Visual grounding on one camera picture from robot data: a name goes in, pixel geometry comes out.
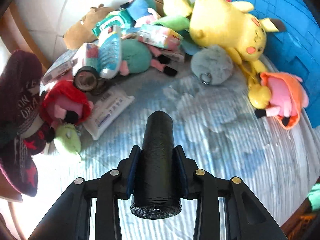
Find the wooden headboard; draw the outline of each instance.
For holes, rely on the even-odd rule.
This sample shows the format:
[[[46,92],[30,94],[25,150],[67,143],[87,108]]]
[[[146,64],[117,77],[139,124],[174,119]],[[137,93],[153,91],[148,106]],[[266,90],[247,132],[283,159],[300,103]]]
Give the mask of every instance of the wooden headboard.
[[[42,64],[43,73],[51,66],[25,27],[14,2],[0,18],[0,37],[10,53],[21,49],[36,54]]]

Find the bedsheet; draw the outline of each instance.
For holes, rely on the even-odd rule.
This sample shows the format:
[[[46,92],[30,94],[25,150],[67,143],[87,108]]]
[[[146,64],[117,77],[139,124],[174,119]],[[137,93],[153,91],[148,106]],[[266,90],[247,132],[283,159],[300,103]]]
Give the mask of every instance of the bedsheet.
[[[62,55],[52,67],[73,53]],[[267,58],[261,60],[272,69]],[[179,71],[175,78],[149,69],[117,81],[135,100],[98,141],[82,130],[81,163],[70,163],[53,143],[48,155],[34,156],[38,194],[25,197],[25,205],[17,209],[19,217],[25,217],[26,235],[74,178],[98,178],[127,158],[133,145],[141,146],[147,118],[156,110],[172,117],[175,145],[182,145],[188,158],[216,177],[242,178],[279,225],[300,206],[320,174],[320,132],[311,129],[305,112],[297,126],[284,130],[273,118],[255,117],[245,79],[237,68],[222,85],[206,86],[191,73],[189,63],[172,62],[171,67]],[[139,219],[131,214],[130,204],[130,200],[119,201],[124,240],[192,239],[196,201],[182,200],[181,213],[164,220]],[[94,214],[95,200],[90,239],[94,239]],[[225,239],[222,202],[220,223],[221,239]]]

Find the blue basket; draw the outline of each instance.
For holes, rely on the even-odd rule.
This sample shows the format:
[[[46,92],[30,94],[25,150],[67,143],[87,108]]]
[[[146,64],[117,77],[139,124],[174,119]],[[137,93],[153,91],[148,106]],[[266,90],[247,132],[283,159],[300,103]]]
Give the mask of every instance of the blue basket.
[[[302,0],[233,0],[254,5],[250,13],[258,19],[278,18],[287,31],[268,33],[264,54],[278,70],[303,79],[309,96],[306,108],[312,127],[320,125],[320,30]]]

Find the white packet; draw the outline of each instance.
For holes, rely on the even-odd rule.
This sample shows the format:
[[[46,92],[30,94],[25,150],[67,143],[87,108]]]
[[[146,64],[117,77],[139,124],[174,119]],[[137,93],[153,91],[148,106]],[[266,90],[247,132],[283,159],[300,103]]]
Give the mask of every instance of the white packet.
[[[126,109],[134,100],[117,86],[111,87],[94,104],[90,117],[83,123],[93,140],[98,140],[104,130]]]

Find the black tube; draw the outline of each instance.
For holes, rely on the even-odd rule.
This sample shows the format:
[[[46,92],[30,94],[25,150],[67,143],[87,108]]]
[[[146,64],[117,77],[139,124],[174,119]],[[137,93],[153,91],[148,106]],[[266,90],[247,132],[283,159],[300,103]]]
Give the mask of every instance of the black tube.
[[[131,212],[163,219],[181,211],[177,166],[173,160],[172,119],[162,111],[148,117],[134,181]]]

